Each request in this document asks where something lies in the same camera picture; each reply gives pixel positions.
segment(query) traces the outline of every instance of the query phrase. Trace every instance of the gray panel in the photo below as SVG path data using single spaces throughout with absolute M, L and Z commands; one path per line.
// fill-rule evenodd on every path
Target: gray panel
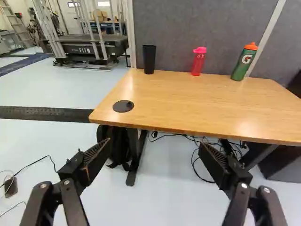
M 288 0 L 251 76 L 282 85 L 301 68 L 301 0 Z
M 273 176 L 270 180 L 279 180 L 284 182 L 301 183 L 301 158 L 296 159 Z
M 142 45 L 157 46 L 156 69 L 190 71 L 207 47 L 204 72 L 231 74 L 248 42 L 259 43 L 277 0 L 134 0 L 137 67 Z

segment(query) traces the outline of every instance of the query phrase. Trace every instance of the wooden desk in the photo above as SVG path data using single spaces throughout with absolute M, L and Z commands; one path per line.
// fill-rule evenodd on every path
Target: wooden desk
M 131 100 L 127 113 L 113 111 Z M 273 80 L 130 69 L 89 116 L 93 123 L 259 143 L 301 144 L 301 101 Z

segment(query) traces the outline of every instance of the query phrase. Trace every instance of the black backpack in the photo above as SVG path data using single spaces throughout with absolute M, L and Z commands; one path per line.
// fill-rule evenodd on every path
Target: black backpack
M 98 143 L 110 138 L 110 141 L 104 147 L 111 149 L 109 158 L 112 160 L 112 164 L 108 165 L 108 167 L 115 168 L 118 165 L 122 165 L 125 171 L 130 170 L 128 162 L 131 160 L 131 153 L 126 128 L 99 125 L 96 138 Z

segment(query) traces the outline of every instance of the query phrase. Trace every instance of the door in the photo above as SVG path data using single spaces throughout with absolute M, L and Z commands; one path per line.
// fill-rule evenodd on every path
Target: door
M 78 21 L 76 20 L 77 16 L 72 1 L 60 0 L 59 3 L 69 34 L 81 34 Z

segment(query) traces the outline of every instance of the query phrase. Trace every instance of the blue floor mat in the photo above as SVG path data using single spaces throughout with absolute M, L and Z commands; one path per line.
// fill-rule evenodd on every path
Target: blue floor mat
M 24 60 L 20 60 L 20 61 L 14 62 L 12 64 L 6 65 L 4 67 L 1 67 L 0 68 L 0 77 L 8 74 L 10 72 L 13 72 L 15 70 L 18 70 L 22 67 L 26 67 L 26 66 L 36 63 L 38 61 L 44 60 L 48 57 L 50 57 L 50 54 L 36 53 Z

